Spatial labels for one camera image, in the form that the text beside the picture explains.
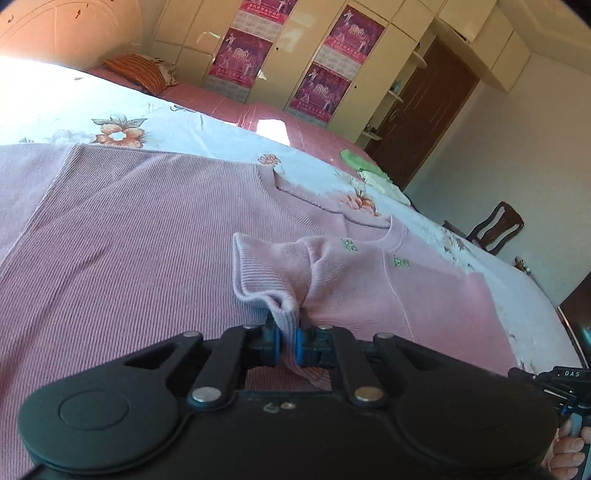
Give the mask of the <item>right hand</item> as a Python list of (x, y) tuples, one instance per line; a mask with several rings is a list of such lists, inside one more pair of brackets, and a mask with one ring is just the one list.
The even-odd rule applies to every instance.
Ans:
[(586, 461), (583, 449), (589, 444), (590, 428), (583, 427), (578, 435), (573, 435), (572, 422), (567, 420), (557, 431), (542, 466), (556, 479), (574, 479)]

